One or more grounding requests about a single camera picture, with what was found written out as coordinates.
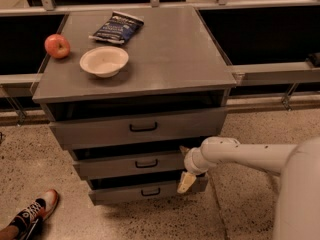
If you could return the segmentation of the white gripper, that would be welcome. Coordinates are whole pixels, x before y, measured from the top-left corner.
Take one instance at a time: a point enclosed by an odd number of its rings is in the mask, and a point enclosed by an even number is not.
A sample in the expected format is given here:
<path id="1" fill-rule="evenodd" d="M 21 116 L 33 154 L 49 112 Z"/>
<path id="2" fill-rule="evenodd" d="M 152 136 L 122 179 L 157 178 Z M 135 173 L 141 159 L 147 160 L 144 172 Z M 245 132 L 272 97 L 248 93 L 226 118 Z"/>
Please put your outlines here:
<path id="1" fill-rule="evenodd" d="M 181 153 L 185 155 L 184 166 L 188 172 L 182 172 L 177 192 L 179 194 L 184 194 L 195 183 L 195 175 L 201 175 L 208 171 L 209 163 L 203 157 L 200 148 L 189 149 L 188 147 L 180 146 L 179 149 Z"/>

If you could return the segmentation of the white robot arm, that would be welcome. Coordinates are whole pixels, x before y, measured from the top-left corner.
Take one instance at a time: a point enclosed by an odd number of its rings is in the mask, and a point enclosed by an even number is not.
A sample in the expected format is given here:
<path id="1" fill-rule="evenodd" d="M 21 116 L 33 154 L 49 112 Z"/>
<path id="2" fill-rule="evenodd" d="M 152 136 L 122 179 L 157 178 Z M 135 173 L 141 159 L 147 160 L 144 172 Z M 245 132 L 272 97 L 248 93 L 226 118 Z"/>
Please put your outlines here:
<path id="1" fill-rule="evenodd" d="M 280 177 L 273 240 L 320 240 L 320 138 L 300 144 L 242 144 L 209 137 L 197 148 L 181 149 L 185 171 L 177 191 L 220 163 L 237 163 Z"/>

